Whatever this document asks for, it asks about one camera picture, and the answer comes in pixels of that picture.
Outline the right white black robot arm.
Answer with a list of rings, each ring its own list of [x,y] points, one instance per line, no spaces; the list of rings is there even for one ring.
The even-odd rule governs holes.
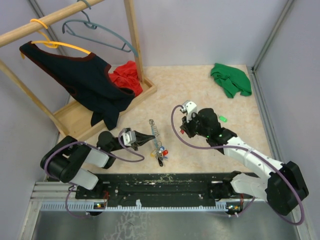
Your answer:
[[[309,195],[299,166],[268,157],[247,145],[235,132],[222,127],[213,109],[197,110],[188,102],[180,110],[184,117],[180,131],[189,138],[201,136],[210,148],[241,162],[255,176],[234,171],[223,185],[229,198],[247,194],[266,201],[279,215],[287,216],[294,208],[303,208],[302,201]]]

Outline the bunch of tagged keys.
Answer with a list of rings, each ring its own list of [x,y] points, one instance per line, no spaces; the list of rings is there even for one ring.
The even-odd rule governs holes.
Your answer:
[[[163,151],[167,150],[164,146],[160,147],[160,149],[155,149],[153,152],[150,153],[152,158],[155,158],[160,167],[164,166],[164,160],[167,159],[167,155],[163,155]]]

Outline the large keyring with blue handle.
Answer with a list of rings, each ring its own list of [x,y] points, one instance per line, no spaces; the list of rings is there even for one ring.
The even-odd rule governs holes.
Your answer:
[[[160,147],[162,147],[162,142],[160,140],[160,134],[158,131],[158,128],[155,124],[155,121],[153,119],[149,119],[149,125],[151,128],[151,132],[154,135],[154,145],[156,147],[156,149],[160,149]]]

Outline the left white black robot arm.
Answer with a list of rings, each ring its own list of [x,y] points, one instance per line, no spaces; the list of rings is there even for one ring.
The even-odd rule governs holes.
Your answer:
[[[40,167],[49,177],[85,188],[88,195],[97,199],[103,195],[104,186],[99,183],[97,175],[82,168],[83,164],[108,169],[116,159],[139,163],[145,157],[137,153],[138,147],[155,138],[154,135],[140,133],[128,127],[117,137],[109,131],[103,131],[98,136],[96,146],[93,146],[68,135],[42,158]]]

